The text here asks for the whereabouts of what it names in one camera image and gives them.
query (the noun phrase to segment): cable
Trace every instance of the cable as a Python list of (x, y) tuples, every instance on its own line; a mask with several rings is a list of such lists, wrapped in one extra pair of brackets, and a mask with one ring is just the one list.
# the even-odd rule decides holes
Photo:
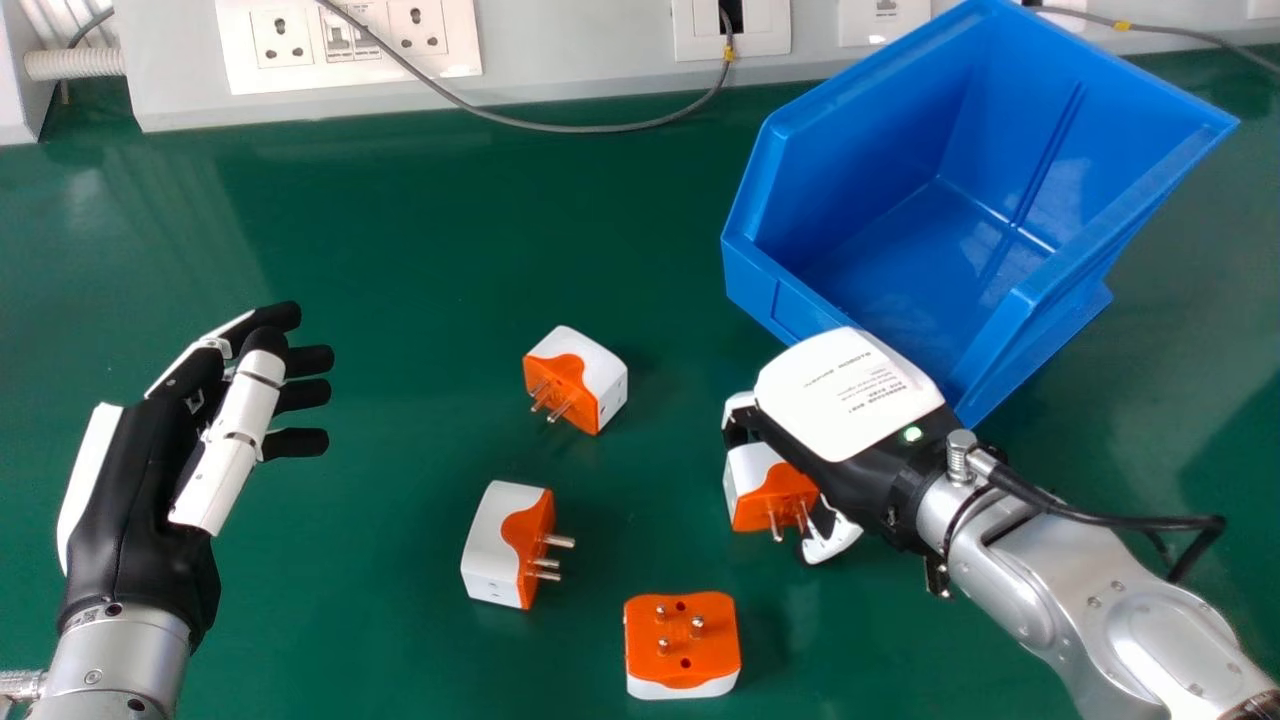
[(74, 50), (76, 46), (81, 44), (81, 40), (84, 40), (84, 37), (88, 33), (93, 32), (93, 28), (105, 23), (108, 18), (110, 18), (114, 14), (115, 14), (115, 5), (111, 5), (110, 8), (90, 18), (88, 22), (84, 23), (84, 27), (76, 31), (76, 35), (73, 35), (72, 38), (67, 41), (67, 49)]
[(495, 123), (511, 126), (515, 128), (532, 129), (539, 132), (556, 132), (562, 135), (609, 135), (609, 133), (635, 132), (640, 129), (649, 129), (668, 123), (673, 123), (678, 119), (686, 118), (692, 113), (698, 111), (698, 109), (705, 105), (707, 101), (709, 101), (712, 97), (716, 97), (716, 95), (719, 94), (721, 88), (724, 87), (724, 79), (728, 77), (728, 67), (733, 63), (733, 24), (730, 20), (728, 13), (726, 13), (724, 9), (721, 8), (721, 22), (724, 23), (724, 28), (727, 31), (724, 35), (724, 63), (721, 65), (719, 77), (716, 78), (716, 82), (712, 85), (712, 87), (698, 100), (694, 100), (692, 102), (681, 108), (680, 110), (676, 110), (675, 113), (662, 115), (660, 118), (653, 118), (650, 120), (640, 120), (635, 123), (621, 123), (612, 126), (559, 126), (552, 123), (535, 123), (532, 120), (522, 120), (520, 118), (512, 118), (509, 115), (493, 113), (485, 110), (484, 108), (477, 108), (467, 102), (466, 100), (454, 95), (449, 88), (444, 87), (442, 83), (439, 83), (435, 79), (431, 79), (430, 76), (417, 69), (413, 65), (413, 63), (406, 60), (403, 55), (397, 53), (381, 37), (378, 37), (378, 35), (371, 32), (369, 27), (361, 24), (358, 20), (356, 20), (356, 18), (347, 14), (343, 9), (340, 9), (337, 4), (334, 4), (333, 0), (316, 0), (316, 3), (323, 5), (330, 13), (347, 20), (347, 23), (351, 24), (352, 28), (358, 28), (358, 32), (361, 35), (372, 40), (374, 44), (383, 50), (383, 53), (387, 53), (390, 56), (390, 59), (394, 60), (396, 64), (398, 64), (399, 67), (404, 68), (404, 70), (408, 74), (422, 81), (424, 85), (438, 92), (440, 97), (444, 97), (449, 102), (457, 105), (460, 109), (466, 110), (467, 113), (471, 113), (472, 115), (484, 118), (486, 120), (493, 120)]
[(1027, 502), (1028, 505), (1039, 507), (1050, 515), (1057, 515), (1060, 518), (1066, 518), (1068, 520), (1084, 523), (1085, 525), (1098, 525), (1102, 528), (1120, 530), (1138, 530), (1142, 533), (1199, 530), (1199, 534), (1196, 536), (1192, 544), (1183, 551), (1178, 562), (1175, 562), (1174, 568), (1169, 571), (1167, 580), (1170, 583), (1181, 580), (1183, 577), (1187, 575), (1187, 571), (1192, 569), (1192, 565), (1194, 565), (1196, 561), (1199, 560), (1201, 555), (1208, 550), (1208, 546), (1213, 544), (1213, 541), (1216, 541), (1219, 536), (1226, 530), (1226, 518), (1222, 518), (1221, 515), (1133, 518), (1125, 515), (1085, 512), (1062, 502), (1050, 492), (1027, 482), (1018, 474), (1018, 471), (1004, 462), (997, 462), (996, 466), (992, 468), (991, 473), (987, 475), (987, 482), (1016, 497), (1018, 500)]
[(1146, 26), (1146, 24), (1140, 24), (1140, 23), (1130, 23), (1128, 20), (1114, 20), (1111, 18), (1106, 18), (1106, 17), (1102, 17), (1102, 15), (1094, 15), (1093, 13), (1085, 13), (1085, 12), (1082, 12), (1082, 10), (1071, 10), (1071, 9), (1068, 9), (1068, 8), (1039, 6), (1039, 8), (1028, 8), (1028, 9), (1033, 10), (1036, 13), (1043, 13), (1043, 14), (1047, 14), (1047, 15), (1068, 15), (1068, 17), (1071, 17), (1071, 18), (1080, 18), (1080, 19), (1088, 20), (1091, 23), (1097, 23), (1097, 24), (1103, 24), (1103, 26), (1111, 26), (1112, 29), (1116, 29), (1116, 31), (1120, 31), (1120, 32), (1129, 32), (1129, 31), (1155, 32), (1155, 33), (1160, 33), (1160, 35), (1179, 35), (1179, 36), (1183, 36), (1183, 37), (1190, 37), (1193, 40), (1199, 40), (1202, 42), (1208, 42), (1211, 45), (1217, 45), (1219, 47), (1230, 50), (1231, 53), (1235, 53), (1236, 55), (1244, 58), (1245, 60), (1248, 60), (1248, 61), (1251, 61), (1251, 63), (1253, 63), (1253, 64), (1256, 64), (1256, 65), (1258, 65), (1258, 67), (1261, 67), (1263, 69), (1266, 69), (1267, 72), (1274, 73), (1276, 76), (1280, 76), (1280, 64), (1272, 63), (1271, 60), (1267, 60), (1266, 58), (1263, 58), (1262, 55), (1258, 55), (1257, 53), (1249, 50), (1248, 47), (1236, 45), (1236, 44), (1231, 42), (1230, 40), (1228, 40), (1225, 37), (1220, 37), (1217, 35), (1211, 35), (1211, 33), (1207, 33), (1207, 32), (1199, 32), (1199, 31), (1196, 31), (1196, 29), (1185, 29), (1185, 28), (1180, 28), (1180, 27)]

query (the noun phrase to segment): green table surface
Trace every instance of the green table surface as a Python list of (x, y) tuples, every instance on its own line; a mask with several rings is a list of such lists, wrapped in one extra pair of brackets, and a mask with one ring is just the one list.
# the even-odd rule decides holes
[[(1243, 124), (1121, 256), (1114, 305), (979, 432), (1087, 507), (1226, 514), (1188, 584), (1280, 674), (1277, 94), (1222, 53), (1138, 64)], [(93, 404), (294, 299), (297, 341), (337, 348), (333, 402), (298, 418), (333, 446), (261, 468), (218, 538), (187, 719), (1076, 717), (982, 611), (927, 594), (918, 559), (868, 541), (806, 569), (728, 529), (722, 402), (782, 346), (726, 300), (718, 236), (760, 122), (806, 87), (620, 137), (457, 113), (142, 136), (122, 83), (74, 85), (44, 143), (0, 151), (0, 666), (54, 648), (54, 521)], [(557, 324), (630, 366), (598, 438), (527, 410), (521, 355)], [(553, 488), (579, 539), (529, 614), (458, 577), (494, 478)], [(737, 601), (737, 688), (631, 700), (622, 603), (700, 589)]]

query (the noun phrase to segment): white corrugated pipe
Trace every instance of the white corrugated pipe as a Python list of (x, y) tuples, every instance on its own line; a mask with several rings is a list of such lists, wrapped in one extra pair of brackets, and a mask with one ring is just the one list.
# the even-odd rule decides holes
[(33, 50), (23, 56), (23, 64), (35, 81), (124, 74), (124, 55), (119, 47)]

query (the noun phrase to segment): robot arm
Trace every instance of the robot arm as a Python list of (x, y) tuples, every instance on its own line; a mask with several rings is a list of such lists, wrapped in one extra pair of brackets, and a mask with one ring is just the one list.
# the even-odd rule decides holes
[(246, 313), (192, 343), (141, 402), (95, 409), (58, 519), (58, 650), (47, 673), (0, 674), (0, 710), (174, 716), (187, 657), (218, 612), (212, 537), (257, 462), (329, 445), (321, 429), (268, 432), (276, 414), (329, 400), (328, 380), (285, 382), (333, 366), (328, 346), (288, 347), (301, 313)]
[(787, 350), (728, 401), (723, 432), (728, 447), (768, 443), (818, 486), (804, 561), (863, 530), (923, 556), (928, 588), (959, 587), (1053, 667), (1087, 720), (1280, 720), (1280, 691), (1216, 610), (1111, 529), (1028, 502), (998, 451), (869, 334)]

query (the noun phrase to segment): silver bolt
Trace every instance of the silver bolt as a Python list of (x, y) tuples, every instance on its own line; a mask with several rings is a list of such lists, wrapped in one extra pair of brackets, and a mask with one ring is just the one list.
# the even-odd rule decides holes
[(972, 430), (951, 430), (947, 433), (947, 478), (957, 486), (973, 482), (969, 471), (969, 451), (978, 445), (978, 436)]

